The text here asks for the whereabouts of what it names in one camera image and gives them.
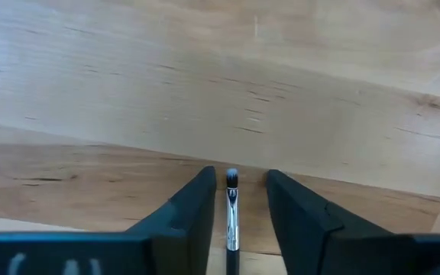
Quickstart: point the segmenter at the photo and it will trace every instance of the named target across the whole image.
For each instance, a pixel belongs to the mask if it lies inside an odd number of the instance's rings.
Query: brush ferrule
[[[238,189],[227,188],[227,249],[239,249],[238,238]]]

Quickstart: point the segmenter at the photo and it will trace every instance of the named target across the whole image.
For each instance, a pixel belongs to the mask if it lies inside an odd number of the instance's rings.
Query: wood grain
[[[440,0],[0,0],[0,124],[440,196]]]
[[[103,144],[0,144],[0,218],[85,230],[122,231],[161,206],[205,165],[218,176],[212,245],[225,246],[225,181],[230,163]],[[241,249],[279,254],[267,206],[266,170],[236,166]],[[395,232],[428,232],[440,198],[292,175],[317,193]]]

